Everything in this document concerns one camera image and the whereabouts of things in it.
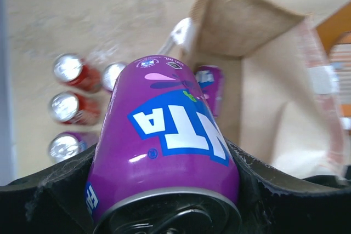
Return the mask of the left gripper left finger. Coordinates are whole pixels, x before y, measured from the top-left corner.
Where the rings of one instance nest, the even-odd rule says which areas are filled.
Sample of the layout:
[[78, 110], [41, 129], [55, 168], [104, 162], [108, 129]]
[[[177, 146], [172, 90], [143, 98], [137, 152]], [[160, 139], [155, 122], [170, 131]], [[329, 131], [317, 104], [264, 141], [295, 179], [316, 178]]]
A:
[[1, 186], [1, 233], [92, 233], [84, 189], [94, 153]]

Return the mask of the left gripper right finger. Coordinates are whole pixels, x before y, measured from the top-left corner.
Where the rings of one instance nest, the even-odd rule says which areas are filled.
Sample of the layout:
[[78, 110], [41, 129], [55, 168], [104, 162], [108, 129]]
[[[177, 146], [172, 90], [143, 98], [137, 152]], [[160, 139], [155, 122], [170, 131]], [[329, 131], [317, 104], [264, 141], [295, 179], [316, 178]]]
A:
[[349, 180], [298, 179], [226, 142], [240, 176], [240, 233], [350, 233]]

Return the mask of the purple fanta can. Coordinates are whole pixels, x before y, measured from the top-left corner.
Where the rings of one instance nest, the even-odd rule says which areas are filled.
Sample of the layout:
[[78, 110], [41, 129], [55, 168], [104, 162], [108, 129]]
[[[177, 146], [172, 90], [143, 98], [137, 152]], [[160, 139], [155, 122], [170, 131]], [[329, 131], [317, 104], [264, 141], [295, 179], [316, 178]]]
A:
[[239, 172], [191, 69], [120, 73], [85, 188], [95, 233], [239, 233]]
[[113, 92], [117, 78], [121, 71], [127, 66], [123, 62], [115, 62], [108, 65], [101, 75], [101, 85], [108, 92]]
[[224, 87], [223, 71], [215, 65], [201, 65], [196, 69], [195, 77], [213, 116], [218, 117]]
[[96, 132], [65, 131], [50, 142], [48, 153], [55, 163], [59, 163], [93, 146], [98, 138]]

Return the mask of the red cola can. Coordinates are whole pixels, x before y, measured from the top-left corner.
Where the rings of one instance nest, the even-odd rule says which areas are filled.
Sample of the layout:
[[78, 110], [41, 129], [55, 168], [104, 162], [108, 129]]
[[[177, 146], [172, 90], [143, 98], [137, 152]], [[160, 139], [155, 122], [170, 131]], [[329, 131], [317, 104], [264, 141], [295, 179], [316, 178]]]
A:
[[62, 124], [95, 125], [99, 121], [101, 109], [99, 101], [94, 98], [75, 92], [62, 92], [51, 99], [49, 113]]
[[101, 89], [100, 71], [75, 53], [59, 55], [53, 64], [53, 75], [60, 83], [87, 93], [97, 93]]

